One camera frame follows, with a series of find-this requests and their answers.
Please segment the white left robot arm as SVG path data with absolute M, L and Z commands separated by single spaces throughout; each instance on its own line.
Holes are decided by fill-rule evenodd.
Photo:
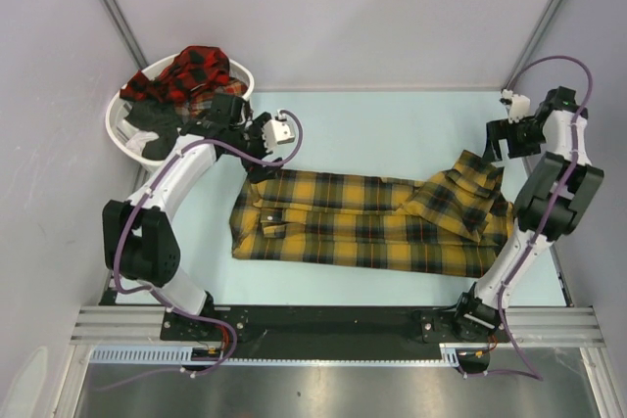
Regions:
M 208 338 L 217 326 L 213 300 L 181 266 L 181 251 L 171 223 L 181 203 L 222 156 L 240 159 L 249 176 L 265 180 L 282 166 L 270 155 L 300 136 L 279 111 L 252 116 L 247 100 L 217 94 L 209 108 L 176 131 L 173 147 L 149 180 L 124 201 L 103 208 L 105 262 L 116 288 L 135 282 L 132 293 L 148 291 L 165 306 L 184 312 L 182 327 L 193 338 Z

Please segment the yellow plaid long sleeve shirt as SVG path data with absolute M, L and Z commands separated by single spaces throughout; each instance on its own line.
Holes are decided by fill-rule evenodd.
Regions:
M 504 173 L 469 151 L 425 181 L 281 169 L 244 182 L 231 254 L 479 278 L 513 229 Z

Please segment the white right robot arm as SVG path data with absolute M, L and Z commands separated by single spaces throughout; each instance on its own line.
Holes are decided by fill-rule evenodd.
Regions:
M 512 234 L 491 268 L 458 300 L 452 328 L 470 342 L 504 326 L 503 313 L 522 275 L 558 238 L 574 231 L 604 178 L 587 155 L 588 113 L 573 90 L 550 90 L 535 112 L 527 97 L 510 90 L 503 91 L 501 102 L 508 116 L 487 123 L 484 161 L 540 159 L 513 203 Z

